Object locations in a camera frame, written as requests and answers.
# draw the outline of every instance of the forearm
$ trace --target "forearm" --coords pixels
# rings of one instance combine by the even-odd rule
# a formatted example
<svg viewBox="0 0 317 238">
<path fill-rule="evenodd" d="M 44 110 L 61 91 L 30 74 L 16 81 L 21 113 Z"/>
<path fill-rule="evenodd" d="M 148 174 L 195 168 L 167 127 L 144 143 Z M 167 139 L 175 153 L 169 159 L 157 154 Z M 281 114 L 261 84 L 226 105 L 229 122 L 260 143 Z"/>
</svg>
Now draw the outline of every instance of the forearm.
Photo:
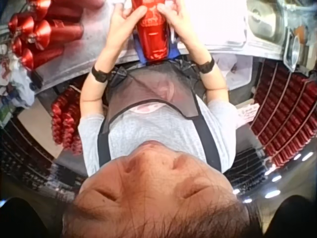
<svg viewBox="0 0 317 238">
<path fill-rule="evenodd" d="M 97 71 L 110 72 L 117 60 L 117 55 L 111 50 L 104 48 L 99 55 L 95 68 Z M 81 92 L 81 101 L 97 101 L 102 98 L 107 83 L 96 81 L 95 77 L 89 73 Z"/>
<path fill-rule="evenodd" d="M 185 43 L 185 45 L 192 60 L 196 64 L 203 65 L 206 62 L 211 62 L 210 53 L 199 39 L 191 40 L 191 43 Z M 226 81 L 216 63 L 211 72 L 207 74 L 201 73 L 200 76 L 207 90 L 208 102 L 214 99 L 229 101 Z"/>
<path fill-rule="evenodd" d="M 104 48 L 98 57 L 95 68 L 97 71 L 111 72 L 118 55 L 111 50 Z M 103 113 L 102 97 L 105 92 L 107 82 L 96 81 L 92 73 L 89 73 L 83 85 L 80 95 L 80 108 L 82 117 L 92 113 Z"/>
</svg>

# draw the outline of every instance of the ceiling light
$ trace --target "ceiling light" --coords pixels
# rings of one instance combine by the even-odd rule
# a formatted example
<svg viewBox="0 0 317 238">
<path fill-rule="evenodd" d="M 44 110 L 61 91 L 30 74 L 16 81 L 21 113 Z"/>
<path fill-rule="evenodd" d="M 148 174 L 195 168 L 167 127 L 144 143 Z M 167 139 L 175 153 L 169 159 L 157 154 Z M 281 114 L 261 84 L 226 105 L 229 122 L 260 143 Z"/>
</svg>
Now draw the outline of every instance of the ceiling light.
<svg viewBox="0 0 317 238">
<path fill-rule="evenodd" d="M 252 202 L 252 199 L 250 198 L 243 201 L 243 203 L 251 203 L 251 202 Z"/>
<path fill-rule="evenodd" d="M 312 155 L 313 155 L 313 152 L 309 152 L 309 153 L 302 159 L 302 161 L 306 161 L 306 160 L 309 159 Z"/>
<path fill-rule="evenodd" d="M 274 178 L 272 179 L 272 182 L 279 181 L 281 178 L 282 178 L 282 176 L 281 176 L 281 175 L 278 175 L 278 176 L 276 176 L 276 177 L 274 177 Z"/>
<path fill-rule="evenodd" d="M 0 207 L 2 207 L 5 204 L 6 200 L 1 200 L 0 201 Z"/>
<path fill-rule="evenodd" d="M 294 160 L 298 160 L 300 156 L 301 154 L 298 154 L 297 156 L 295 156 Z"/>
<path fill-rule="evenodd" d="M 235 189 L 235 190 L 233 190 L 233 194 L 234 194 L 234 195 L 237 195 L 239 192 L 240 192 L 240 190 L 239 190 L 239 189 Z"/>
<path fill-rule="evenodd" d="M 266 173 L 264 175 L 268 176 L 270 173 L 272 173 L 275 170 L 276 170 L 276 165 L 273 164 L 272 167 L 268 171 L 266 171 Z"/>
<path fill-rule="evenodd" d="M 280 190 L 275 190 L 275 191 L 267 193 L 265 195 L 265 198 L 272 198 L 272 197 L 278 196 L 280 193 L 281 193 Z"/>
</svg>

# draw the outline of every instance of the black wrist strap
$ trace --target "black wrist strap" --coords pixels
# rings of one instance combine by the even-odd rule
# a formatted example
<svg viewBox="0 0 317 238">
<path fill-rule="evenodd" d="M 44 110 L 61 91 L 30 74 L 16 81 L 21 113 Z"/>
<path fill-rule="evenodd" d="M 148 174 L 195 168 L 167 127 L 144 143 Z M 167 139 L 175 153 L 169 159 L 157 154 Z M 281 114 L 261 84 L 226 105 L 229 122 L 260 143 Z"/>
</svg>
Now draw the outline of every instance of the black wrist strap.
<svg viewBox="0 0 317 238">
<path fill-rule="evenodd" d="M 112 76 L 111 71 L 109 73 L 97 71 L 95 66 L 93 66 L 93 68 L 91 69 L 91 74 L 95 77 L 96 81 L 100 83 L 105 83 L 106 81 L 110 81 Z"/>
<path fill-rule="evenodd" d="M 200 73 L 206 74 L 213 70 L 214 64 L 215 64 L 215 61 L 213 58 L 211 58 L 211 62 L 207 62 L 203 65 L 197 65 L 197 67 Z"/>
</svg>

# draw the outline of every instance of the black shoulder strap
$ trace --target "black shoulder strap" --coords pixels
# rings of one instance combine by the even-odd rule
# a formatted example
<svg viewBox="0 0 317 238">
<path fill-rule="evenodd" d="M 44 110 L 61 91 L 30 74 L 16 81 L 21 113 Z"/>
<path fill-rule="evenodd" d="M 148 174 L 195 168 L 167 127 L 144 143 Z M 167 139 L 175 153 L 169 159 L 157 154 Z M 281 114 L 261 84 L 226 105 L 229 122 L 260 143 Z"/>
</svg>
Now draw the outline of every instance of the black shoulder strap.
<svg viewBox="0 0 317 238">
<path fill-rule="evenodd" d="M 109 132 L 103 134 L 105 121 L 101 125 L 99 135 L 98 135 L 98 157 L 99 157 L 99 166 L 111 161 L 110 149 L 109 149 Z"/>
<path fill-rule="evenodd" d="M 199 116 L 194 118 L 192 121 L 195 125 L 200 141 L 202 142 L 207 164 L 209 164 L 215 170 L 221 172 L 220 156 L 216 143 L 211 134 L 211 131 L 209 130 L 207 122 L 205 121 L 205 118 L 200 110 L 196 95 L 194 95 L 194 100 L 196 103 Z"/>
</svg>

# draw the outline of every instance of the sleeve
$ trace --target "sleeve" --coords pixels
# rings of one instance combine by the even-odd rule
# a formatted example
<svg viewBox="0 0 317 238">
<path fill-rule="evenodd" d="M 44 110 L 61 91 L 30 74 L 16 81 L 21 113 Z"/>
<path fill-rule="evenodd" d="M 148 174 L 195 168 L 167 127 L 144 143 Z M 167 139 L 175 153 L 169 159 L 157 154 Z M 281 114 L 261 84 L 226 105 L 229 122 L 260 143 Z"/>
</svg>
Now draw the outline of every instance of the sleeve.
<svg viewBox="0 0 317 238">
<path fill-rule="evenodd" d="M 238 110 L 229 102 L 214 100 L 208 103 L 208 108 L 216 120 L 221 138 L 227 151 L 229 161 L 223 171 L 232 167 L 236 155 L 236 125 Z"/>
<path fill-rule="evenodd" d="M 78 132 L 83 145 L 83 154 L 88 176 L 99 170 L 98 135 L 105 117 L 93 114 L 80 119 Z"/>
</svg>

